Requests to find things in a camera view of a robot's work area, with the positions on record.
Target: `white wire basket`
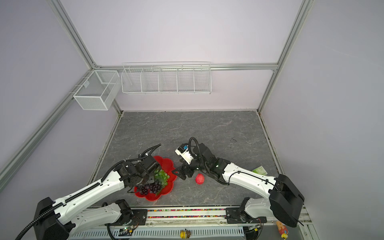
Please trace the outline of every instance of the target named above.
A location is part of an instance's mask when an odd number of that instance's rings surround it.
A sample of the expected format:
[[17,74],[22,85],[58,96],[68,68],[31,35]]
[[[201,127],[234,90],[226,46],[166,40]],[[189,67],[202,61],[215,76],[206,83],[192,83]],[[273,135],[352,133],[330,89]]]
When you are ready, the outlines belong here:
[[121,73],[126,94],[211,93],[209,64],[169,66],[125,66]]
[[73,97],[84,110],[108,110],[120,87],[117,71],[94,70]]

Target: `red flower-shaped bowl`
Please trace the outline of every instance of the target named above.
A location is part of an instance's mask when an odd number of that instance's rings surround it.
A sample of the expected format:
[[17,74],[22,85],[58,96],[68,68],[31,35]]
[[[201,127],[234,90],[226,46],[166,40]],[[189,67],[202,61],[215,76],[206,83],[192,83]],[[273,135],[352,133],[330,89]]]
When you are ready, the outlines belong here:
[[139,192],[135,193],[137,197],[145,197],[148,201],[156,201],[161,197],[161,195],[166,195],[170,193],[173,189],[173,182],[176,180],[177,176],[172,173],[172,170],[175,168],[173,167],[173,161],[169,158],[162,158],[160,156],[154,156],[156,161],[161,165],[161,169],[164,170],[169,175],[168,178],[168,185],[166,185],[159,194],[154,193],[148,193],[147,195],[141,195]]

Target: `white mesh basket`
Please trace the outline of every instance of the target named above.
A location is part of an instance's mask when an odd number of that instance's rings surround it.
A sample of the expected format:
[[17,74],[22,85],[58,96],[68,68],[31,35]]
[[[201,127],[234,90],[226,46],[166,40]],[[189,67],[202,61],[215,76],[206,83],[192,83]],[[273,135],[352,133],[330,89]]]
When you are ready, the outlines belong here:
[[126,94],[211,93],[209,66],[175,66],[167,68],[125,67],[121,73],[122,91]]
[[84,110],[108,110],[120,87],[117,71],[94,70],[73,97]]

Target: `yellow toy figure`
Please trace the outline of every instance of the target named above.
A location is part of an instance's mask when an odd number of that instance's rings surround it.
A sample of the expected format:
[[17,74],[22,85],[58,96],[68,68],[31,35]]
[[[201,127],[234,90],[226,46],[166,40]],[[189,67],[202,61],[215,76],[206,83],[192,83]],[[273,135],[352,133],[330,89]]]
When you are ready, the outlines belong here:
[[276,222],[277,228],[279,229],[279,233],[281,234],[281,237],[284,239],[288,238],[288,229],[287,227],[280,221]]

